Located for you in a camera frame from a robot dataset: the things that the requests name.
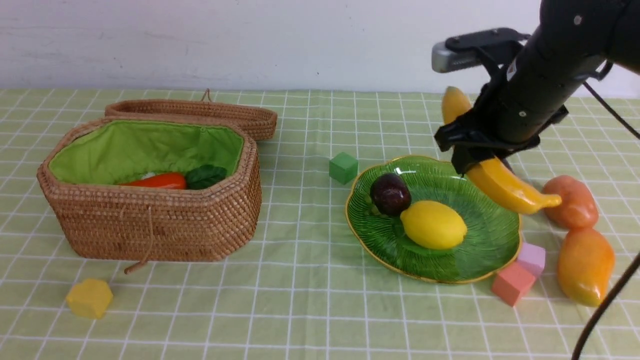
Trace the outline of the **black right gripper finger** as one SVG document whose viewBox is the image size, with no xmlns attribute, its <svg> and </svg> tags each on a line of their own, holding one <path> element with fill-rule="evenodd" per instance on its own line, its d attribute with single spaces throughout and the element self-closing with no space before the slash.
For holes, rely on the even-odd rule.
<svg viewBox="0 0 640 360">
<path fill-rule="evenodd" d="M 455 172 L 464 176 L 469 169 L 480 162 L 493 158 L 493 150 L 482 146 L 455 146 L 453 149 L 451 164 Z"/>
</svg>

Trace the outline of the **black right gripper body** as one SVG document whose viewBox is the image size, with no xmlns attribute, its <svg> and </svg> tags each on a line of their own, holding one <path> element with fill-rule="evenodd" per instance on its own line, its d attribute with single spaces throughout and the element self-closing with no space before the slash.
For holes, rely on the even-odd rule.
<svg viewBox="0 0 640 360">
<path fill-rule="evenodd" d="M 539 134 L 569 113 L 565 102 L 588 79 L 603 79 L 612 63 L 600 55 L 563 58 L 530 35 L 509 63 L 489 75 L 469 112 L 435 133 L 440 150 L 453 146 L 517 152 L 539 144 Z"/>
</svg>

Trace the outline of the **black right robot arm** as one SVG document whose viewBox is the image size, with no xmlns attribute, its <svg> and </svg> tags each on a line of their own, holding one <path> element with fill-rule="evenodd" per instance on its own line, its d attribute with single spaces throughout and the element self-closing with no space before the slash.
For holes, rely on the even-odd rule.
<svg viewBox="0 0 640 360">
<path fill-rule="evenodd" d="M 538 146 L 588 79 L 603 80 L 614 65 L 639 73 L 637 0 L 544 0 L 539 21 L 532 34 L 499 27 L 432 47 L 437 73 L 483 66 L 490 77 L 471 110 L 435 133 L 441 151 L 453 149 L 458 174 Z"/>
</svg>

